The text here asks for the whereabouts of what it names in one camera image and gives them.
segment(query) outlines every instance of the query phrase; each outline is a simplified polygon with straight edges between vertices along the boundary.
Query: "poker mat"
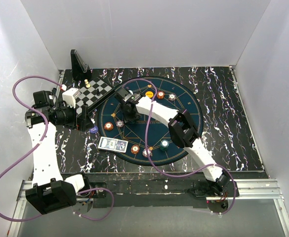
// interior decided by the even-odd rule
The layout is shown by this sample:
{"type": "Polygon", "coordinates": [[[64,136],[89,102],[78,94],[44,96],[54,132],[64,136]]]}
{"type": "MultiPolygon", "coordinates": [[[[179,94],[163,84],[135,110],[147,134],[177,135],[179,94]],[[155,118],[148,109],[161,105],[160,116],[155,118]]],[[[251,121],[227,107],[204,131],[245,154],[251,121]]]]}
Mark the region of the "poker mat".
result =
{"type": "MultiPolygon", "coordinates": [[[[203,114],[196,96],[192,91],[180,83],[168,78],[141,78],[151,81],[156,86],[158,91],[163,91],[165,93],[163,99],[158,99],[156,97],[156,101],[158,103],[171,109],[187,109],[197,125],[199,135],[202,135],[204,126],[203,114]],[[171,93],[176,95],[176,99],[174,101],[168,100],[168,95],[171,93]]],[[[133,93],[142,92],[145,94],[148,91],[154,92],[154,89],[150,84],[141,80],[133,81],[127,84],[125,89],[131,90],[133,93]]],[[[114,98],[113,95],[98,109],[98,126],[101,136],[128,141],[126,152],[116,153],[116,155],[121,159],[138,165],[151,165],[149,160],[142,155],[142,152],[145,149],[144,137],[148,116],[142,115],[136,122],[125,123],[123,127],[116,126],[116,123],[119,120],[123,120],[123,114],[120,109],[120,103],[114,98]],[[104,125],[107,122],[111,122],[114,125],[114,128],[110,131],[104,129],[104,125]],[[139,153],[133,154],[131,152],[131,147],[133,145],[138,145],[140,147],[139,153]]],[[[148,146],[152,151],[152,160],[156,165],[169,164],[188,155],[185,150],[177,147],[171,141],[168,127],[153,118],[151,118],[150,121],[148,146]],[[169,146],[166,151],[162,151],[160,149],[160,143],[162,140],[169,141],[169,146]]]]}

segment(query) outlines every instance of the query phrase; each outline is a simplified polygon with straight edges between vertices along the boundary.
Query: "white wall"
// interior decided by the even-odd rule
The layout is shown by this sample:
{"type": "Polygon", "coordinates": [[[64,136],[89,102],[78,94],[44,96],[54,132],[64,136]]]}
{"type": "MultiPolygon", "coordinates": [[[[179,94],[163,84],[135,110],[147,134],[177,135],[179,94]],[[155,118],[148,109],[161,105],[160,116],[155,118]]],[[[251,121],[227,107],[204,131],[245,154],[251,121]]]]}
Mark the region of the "white wall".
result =
{"type": "Polygon", "coordinates": [[[289,0],[271,0],[236,76],[263,162],[289,213],[289,0]]]}
{"type": "MultiPolygon", "coordinates": [[[[12,96],[21,77],[42,75],[57,80],[58,70],[20,0],[0,0],[0,173],[31,148],[24,123],[26,109],[12,96]]],[[[17,95],[32,104],[32,93],[53,85],[38,79],[20,84],[17,95]]],[[[0,211],[12,216],[22,179],[32,172],[32,157],[24,160],[0,181],[0,211]]],[[[0,218],[0,237],[10,222],[0,218]]]]}
{"type": "Polygon", "coordinates": [[[21,0],[59,69],[235,65],[270,0],[21,0]]]}

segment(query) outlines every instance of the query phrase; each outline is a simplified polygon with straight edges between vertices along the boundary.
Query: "checkered board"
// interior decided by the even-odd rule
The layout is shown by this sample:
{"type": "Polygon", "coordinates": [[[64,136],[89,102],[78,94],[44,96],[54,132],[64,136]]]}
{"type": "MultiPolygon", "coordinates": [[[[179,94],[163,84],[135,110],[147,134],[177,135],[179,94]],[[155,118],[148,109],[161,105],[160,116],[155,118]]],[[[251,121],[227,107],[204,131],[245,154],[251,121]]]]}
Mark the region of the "checkered board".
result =
{"type": "Polygon", "coordinates": [[[90,88],[86,88],[83,85],[80,88],[81,94],[78,98],[76,98],[76,104],[78,106],[76,113],[80,115],[82,113],[82,105],[84,102],[90,107],[93,103],[95,103],[98,99],[103,97],[108,91],[112,89],[111,86],[106,84],[103,80],[99,78],[95,78],[89,82],[90,88]]]}

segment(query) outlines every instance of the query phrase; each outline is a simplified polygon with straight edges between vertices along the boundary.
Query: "blue poker chip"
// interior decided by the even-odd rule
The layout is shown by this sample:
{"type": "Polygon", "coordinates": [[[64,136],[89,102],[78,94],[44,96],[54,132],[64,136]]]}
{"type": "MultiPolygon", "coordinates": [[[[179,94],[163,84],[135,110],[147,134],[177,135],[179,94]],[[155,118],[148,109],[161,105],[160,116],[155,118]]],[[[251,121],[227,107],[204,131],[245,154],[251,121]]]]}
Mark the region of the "blue poker chip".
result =
{"type": "Polygon", "coordinates": [[[98,127],[95,125],[93,128],[91,128],[89,130],[90,133],[95,134],[96,132],[98,132],[98,127]]]}

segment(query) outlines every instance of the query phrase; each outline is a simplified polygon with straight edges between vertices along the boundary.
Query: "playing card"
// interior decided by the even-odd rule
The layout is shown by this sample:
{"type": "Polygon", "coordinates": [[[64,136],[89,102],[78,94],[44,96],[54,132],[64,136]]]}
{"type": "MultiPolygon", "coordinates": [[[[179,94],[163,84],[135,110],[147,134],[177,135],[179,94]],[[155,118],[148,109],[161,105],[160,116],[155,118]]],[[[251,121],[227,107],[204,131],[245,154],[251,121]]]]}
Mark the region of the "playing card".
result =
{"type": "Polygon", "coordinates": [[[101,137],[98,143],[98,149],[125,153],[127,145],[127,141],[116,138],[101,137]]]}

